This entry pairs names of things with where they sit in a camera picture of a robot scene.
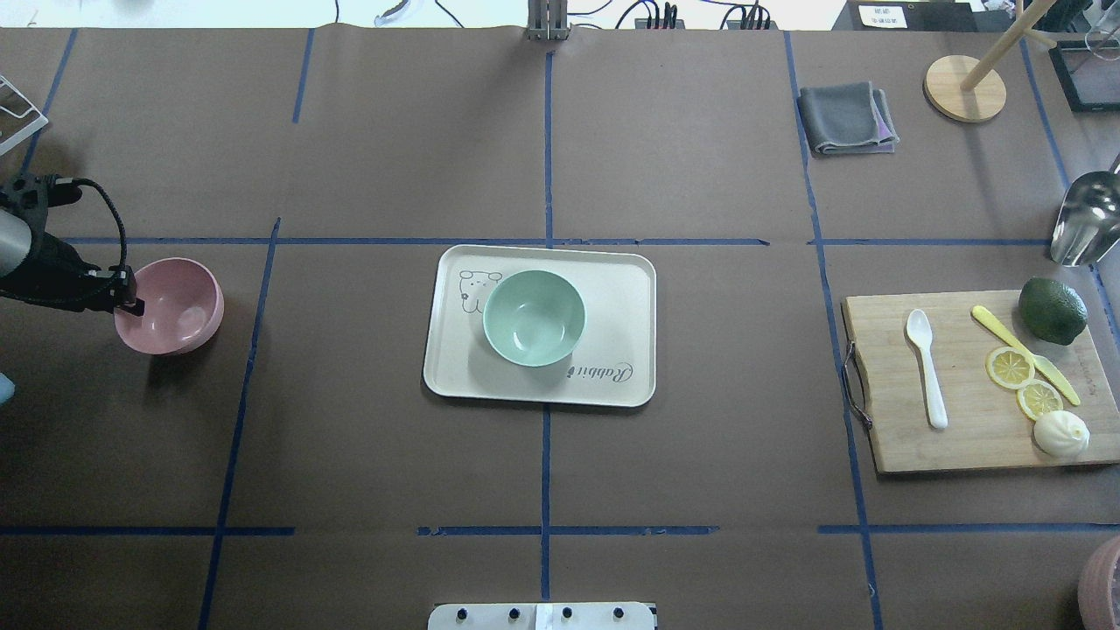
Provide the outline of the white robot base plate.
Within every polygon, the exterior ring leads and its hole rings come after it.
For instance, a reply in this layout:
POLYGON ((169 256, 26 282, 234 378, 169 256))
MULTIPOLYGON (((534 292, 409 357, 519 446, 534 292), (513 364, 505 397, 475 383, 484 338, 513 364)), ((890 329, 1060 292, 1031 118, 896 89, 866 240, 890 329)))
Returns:
POLYGON ((656 629, 655 605, 637 601, 438 605, 428 629, 656 629))

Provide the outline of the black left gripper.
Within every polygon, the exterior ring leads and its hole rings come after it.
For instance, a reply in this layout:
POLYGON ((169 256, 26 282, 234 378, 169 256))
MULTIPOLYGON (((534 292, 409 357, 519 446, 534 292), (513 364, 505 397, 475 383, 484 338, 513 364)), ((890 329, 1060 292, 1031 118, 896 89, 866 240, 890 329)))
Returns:
POLYGON ((121 311, 142 318, 144 300, 137 295, 136 271, 113 267, 101 276, 99 266, 84 262, 76 248, 44 233, 31 254, 3 277, 4 298, 56 311, 121 311))

